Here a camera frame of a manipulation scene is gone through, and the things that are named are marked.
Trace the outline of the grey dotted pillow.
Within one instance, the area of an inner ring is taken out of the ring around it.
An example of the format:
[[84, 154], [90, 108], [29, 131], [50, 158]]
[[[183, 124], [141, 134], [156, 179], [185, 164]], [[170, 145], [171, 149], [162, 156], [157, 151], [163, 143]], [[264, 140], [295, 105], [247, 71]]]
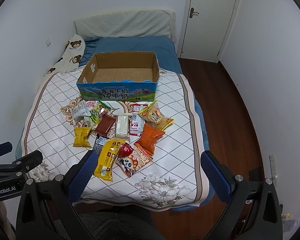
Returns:
[[89, 37], [144, 37], [176, 38], [175, 12], [170, 10], [132, 10], [99, 14], [75, 20], [77, 34]]

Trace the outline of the grey white snack packet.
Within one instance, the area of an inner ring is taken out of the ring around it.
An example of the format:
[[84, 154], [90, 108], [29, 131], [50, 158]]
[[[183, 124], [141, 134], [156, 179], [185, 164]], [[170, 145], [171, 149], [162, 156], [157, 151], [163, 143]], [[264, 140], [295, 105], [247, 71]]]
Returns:
[[71, 110], [71, 114], [72, 114], [72, 119], [73, 119], [74, 125], [76, 125], [78, 122], [80, 122], [84, 117], [91, 116], [90, 110], [88, 109], [87, 104], [84, 100], [79, 102], [77, 104], [77, 106], [75, 106]]

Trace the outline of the small yellow snack bag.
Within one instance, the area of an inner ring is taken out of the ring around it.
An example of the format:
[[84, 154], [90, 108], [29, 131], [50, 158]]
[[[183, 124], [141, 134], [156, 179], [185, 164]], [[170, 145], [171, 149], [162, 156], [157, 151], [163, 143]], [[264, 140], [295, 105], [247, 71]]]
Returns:
[[88, 141], [90, 134], [90, 127], [75, 127], [74, 128], [75, 138], [74, 138], [74, 147], [85, 147], [91, 148], [91, 145]]

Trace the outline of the white wafer packet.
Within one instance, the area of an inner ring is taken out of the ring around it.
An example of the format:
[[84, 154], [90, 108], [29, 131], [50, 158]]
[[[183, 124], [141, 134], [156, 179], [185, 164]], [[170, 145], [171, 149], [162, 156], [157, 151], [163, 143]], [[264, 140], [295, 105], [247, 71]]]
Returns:
[[129, 115], [128, 114], [119, 114], [116, 117], [115, 123], [115, 137], [123, 140], [129, 139]]

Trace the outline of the long yellow snack bag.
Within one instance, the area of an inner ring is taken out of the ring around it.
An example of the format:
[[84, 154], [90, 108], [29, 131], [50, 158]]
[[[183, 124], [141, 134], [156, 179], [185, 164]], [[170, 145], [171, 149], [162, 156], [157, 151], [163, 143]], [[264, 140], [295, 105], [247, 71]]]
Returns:
[[94, 176], [106, 181], [113, 181], [111, 168], [117, 158], [120, 147], [125, 143], [122, 139], [108, 140], [98, 157], [97, 167], [94, 170]]

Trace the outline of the brown snack bar packet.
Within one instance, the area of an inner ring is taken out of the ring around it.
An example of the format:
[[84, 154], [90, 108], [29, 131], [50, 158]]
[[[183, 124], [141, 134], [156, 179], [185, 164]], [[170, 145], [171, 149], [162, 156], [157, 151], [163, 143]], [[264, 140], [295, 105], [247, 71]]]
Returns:
[[115, 124], [116, 119], [109, 115], [104, 115], [100, 122], [98, 123], [95, 132], [103, 137], [108, 136], [108, 132], [112, 128], [113, 124]]

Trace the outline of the wall power socket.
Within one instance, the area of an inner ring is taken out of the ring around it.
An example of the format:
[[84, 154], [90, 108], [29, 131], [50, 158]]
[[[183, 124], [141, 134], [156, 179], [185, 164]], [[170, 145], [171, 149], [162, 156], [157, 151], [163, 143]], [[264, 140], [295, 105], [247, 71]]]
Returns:
[[272, 180], [274, 180], [277, 178], [274, 154], [269, 155], [269, 162], [270, 162], [271, 178], [272, 178]]

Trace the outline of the red white sachet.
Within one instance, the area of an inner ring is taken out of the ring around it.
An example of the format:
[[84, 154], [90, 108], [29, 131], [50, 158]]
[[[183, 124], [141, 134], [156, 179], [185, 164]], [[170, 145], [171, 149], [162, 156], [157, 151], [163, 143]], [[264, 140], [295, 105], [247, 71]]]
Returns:
[[132, 118], [129, 123], [129, 133], [133, 136], [140, 136], [143, 132], [143, 127], [145, 120], [138, 115], [138, 112], [147, 107], [147, 104], [138, 104], [133, 105]]

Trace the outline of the cardboard milk box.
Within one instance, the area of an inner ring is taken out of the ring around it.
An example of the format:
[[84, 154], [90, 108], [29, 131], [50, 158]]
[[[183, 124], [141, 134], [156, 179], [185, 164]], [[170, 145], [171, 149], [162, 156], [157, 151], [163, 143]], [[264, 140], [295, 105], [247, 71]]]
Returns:
[[149, 51], [94, 54], [77, 80], [84, 100], [154, 101], [159, 80], [157, 55]]

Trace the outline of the red small snack packet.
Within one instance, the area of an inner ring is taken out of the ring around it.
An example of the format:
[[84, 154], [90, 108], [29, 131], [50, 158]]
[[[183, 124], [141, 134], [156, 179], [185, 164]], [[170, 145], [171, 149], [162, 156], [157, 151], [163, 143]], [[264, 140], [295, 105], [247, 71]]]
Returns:
[[125, 142], [118, 151], [118, 158], [125, 158], [133, 153], [133, 148], [130, 146], [129, 143]]

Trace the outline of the dark barcode snack packet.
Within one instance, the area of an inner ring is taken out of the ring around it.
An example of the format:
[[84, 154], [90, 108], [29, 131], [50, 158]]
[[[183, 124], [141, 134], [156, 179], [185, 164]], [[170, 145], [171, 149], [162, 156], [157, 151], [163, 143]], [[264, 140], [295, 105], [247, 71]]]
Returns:
[[97, 153], [97, 155], [99, 155], [102, 151], [102, 148], [104, 147], [105, 143], [108, 141], [109, 139], [106, 137], [103, 137], [101, 135], [97, 135], [96, 136], [96, 140], [95, 143], [93, 145], [93, 151]]

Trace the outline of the green candy packet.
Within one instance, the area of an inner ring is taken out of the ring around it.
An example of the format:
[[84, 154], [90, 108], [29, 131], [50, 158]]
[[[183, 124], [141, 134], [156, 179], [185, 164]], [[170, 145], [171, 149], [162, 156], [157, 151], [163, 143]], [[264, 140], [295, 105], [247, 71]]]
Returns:
[[110, 111], [110, 107], [101, 101], [86, 101], [86, 106], [90, 111], [90, 116], [83, 118], [83, 126], [95, 129], [102, 117]]

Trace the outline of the orange panda sunflower seed bag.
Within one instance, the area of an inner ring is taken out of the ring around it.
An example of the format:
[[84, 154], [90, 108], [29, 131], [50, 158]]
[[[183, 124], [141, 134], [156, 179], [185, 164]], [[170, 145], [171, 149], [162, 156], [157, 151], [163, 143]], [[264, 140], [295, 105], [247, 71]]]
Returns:
[[117, 158], [116, 163], [121, 168], [123, 173], [130, 178], [138, 170], [147, 165], [153, 160], [152, 156], [148, 154], [143, 148], [135, 148], [133, 152], [127, 157]]

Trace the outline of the blue bed sheet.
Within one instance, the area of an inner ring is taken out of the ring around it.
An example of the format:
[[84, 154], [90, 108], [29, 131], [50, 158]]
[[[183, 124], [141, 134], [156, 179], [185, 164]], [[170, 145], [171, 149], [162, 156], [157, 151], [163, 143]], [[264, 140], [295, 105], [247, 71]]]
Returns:
[[[183, 74], [179, 59], [175, 53], [174, 44], [166, 36], [87, 38], [85, 40], [85, 50], [79, 63], [79, 67], [86, 65], [96, 53], [108, 53], [113, 51], [152, 51], [156, 53], [161, 68]], [[200, 118], [204, 147], [206, 150], [209, 150], [209, 141], [207, 138], [203, 111], [195, 96], [194, 109]], [[205, 200], [200, 202], [199, 206], [206, 205], [212, 199], [214, 193], [213, 187], [209, 184], [209, 194]]]

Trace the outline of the yellow clear bread bag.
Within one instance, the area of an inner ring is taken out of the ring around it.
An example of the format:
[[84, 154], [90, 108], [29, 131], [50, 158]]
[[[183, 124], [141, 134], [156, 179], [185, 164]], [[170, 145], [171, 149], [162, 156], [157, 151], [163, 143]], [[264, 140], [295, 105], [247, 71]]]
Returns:
[[174, 123], [174, 119], [164, 116], [155, 100], [147, 107], [138, 111], [138, 115], [145, 120], [149, 126], [164, 131], [168, 126]]

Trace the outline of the bear print pillow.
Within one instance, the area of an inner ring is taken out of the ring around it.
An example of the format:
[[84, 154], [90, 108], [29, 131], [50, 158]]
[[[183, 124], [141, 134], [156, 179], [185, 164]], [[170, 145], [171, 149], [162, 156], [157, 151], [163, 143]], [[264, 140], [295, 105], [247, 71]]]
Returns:
[[55, 74], [56, 72], [67, 72], [79, 67], [81, 59], [85, 51], [84, 39], [75, 34], [66, 44], [65, 51], [57, 63], [51, 67], [46, 76]]

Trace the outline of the white door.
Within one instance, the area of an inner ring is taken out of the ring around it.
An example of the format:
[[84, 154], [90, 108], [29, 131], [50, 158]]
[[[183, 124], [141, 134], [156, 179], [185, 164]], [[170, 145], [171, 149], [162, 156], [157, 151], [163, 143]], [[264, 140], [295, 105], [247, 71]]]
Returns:
[[[180, 57], [217, 62], [231, 30], [239, 0], [190, 0]], [[189, 18], [194, 8], [199, 16]]]

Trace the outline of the orange snack bag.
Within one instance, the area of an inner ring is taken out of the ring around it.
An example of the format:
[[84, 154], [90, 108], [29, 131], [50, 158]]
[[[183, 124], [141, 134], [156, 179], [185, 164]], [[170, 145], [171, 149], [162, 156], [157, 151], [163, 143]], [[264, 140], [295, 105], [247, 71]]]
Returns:
[[143, 148], [149, 154], [153, 155], [155, 144], [164, 134], [165, 131], [153, 128], [149, 124], [144, 124], [141, 137], [134, 143], [134, 145]]

